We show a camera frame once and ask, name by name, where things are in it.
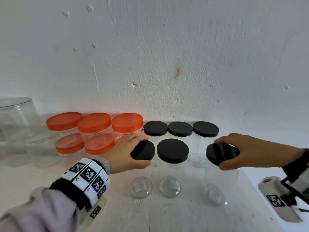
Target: hand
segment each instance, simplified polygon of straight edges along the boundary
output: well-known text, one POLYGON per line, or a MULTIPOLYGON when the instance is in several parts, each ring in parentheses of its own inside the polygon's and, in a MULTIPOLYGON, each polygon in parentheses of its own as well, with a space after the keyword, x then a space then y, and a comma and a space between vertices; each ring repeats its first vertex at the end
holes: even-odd
POLYGON ((103 155, 111 166, 110 174, 121 173, 131 169, 144 169, 151 162, 149 160, 134 160, 131 152, 140 141, 147 140, 148 136, 133 134, 117 144, 113 149, 103 155))
POLYGON ((221 170, 240 167, 283 167, 301 156, 300 148, 257 139, 247 135, 230 133, 214 141, 237 147, 239 156, 223 161, 221 170))

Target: lavender sweatshirt sleeve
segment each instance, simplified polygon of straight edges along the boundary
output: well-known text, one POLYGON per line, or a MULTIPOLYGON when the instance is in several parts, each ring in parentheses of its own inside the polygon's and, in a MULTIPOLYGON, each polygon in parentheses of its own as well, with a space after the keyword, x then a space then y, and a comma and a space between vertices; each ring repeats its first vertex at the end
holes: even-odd
MULTIPOLYGON (((109 174, 109 163, 98 161, 109 174)), ((75 232, 79 219, 76 202, 59 190, 39 187, 30 193, 28 202, 3 214, 0 232, 75 232)))

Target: textured wall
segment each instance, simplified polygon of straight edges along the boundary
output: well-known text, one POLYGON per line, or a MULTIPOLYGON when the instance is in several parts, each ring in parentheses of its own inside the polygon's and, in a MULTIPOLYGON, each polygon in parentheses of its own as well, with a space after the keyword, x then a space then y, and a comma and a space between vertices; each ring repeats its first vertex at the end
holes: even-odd
POLYGON ((309 140, 309 0, 0 0, 0 96, 309 140))

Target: white floor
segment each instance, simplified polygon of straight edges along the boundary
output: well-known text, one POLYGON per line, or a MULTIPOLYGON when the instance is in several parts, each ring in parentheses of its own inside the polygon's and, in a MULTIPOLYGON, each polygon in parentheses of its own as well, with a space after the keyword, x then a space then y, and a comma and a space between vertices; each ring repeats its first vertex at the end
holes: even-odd
MULTIPOLYGON (((62 158, 46 168, 37 168, 34 162, 13 167, 18 164, 12 157, 1 160, 0 213, 25 202, 32 189, 50 186, 77 160, 62 158)), ((136 173, 111 176, 112 184, 104 194, 106 206, 88 231, 283 231, 242 171, 234 190, 229 188, 230 182, 226 183, 223 191, 227 205, 221 207, 206 203, 201 191, 205 171, 188 162, 184 165, 183 191, 175 199, 163 198, 157 189, 146 199, 130 198, 128 184, 136 173)))

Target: black lid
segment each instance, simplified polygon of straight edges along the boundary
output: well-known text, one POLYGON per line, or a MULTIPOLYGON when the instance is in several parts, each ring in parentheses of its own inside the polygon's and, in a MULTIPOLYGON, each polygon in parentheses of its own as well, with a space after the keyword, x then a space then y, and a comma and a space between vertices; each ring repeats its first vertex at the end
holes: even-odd
POLYGON ((157 150, 159 158, 170 164, 179 164, 186 161, 189 154, 187 144, 174 138, 159 142, 157 150))
POLYGON ((163 136, 168 132, 168 125, 162 121, 149 121, 144 124, 144 133, 153 136, 159 137, 163 136))
POLYGON ((205 138, 214 138, 218 136, 219 128, 213 123, 198 121, 193 124, 193 131, 205 138))
POLYGON ((134 160, 152 160, 155 156, 155 145, 148 140, 141 141, 131 152, 134 160))
POLYGON ((193 127, 181 121, 175 121, 168 125, 168 132, 176 137, 187 137, 192 134, 193 127))
POLYGON ((219 166, 224 160, 230 160, 239 155, 239 149, 226 143, 213 143, 206 149, 207 159, 219 166))

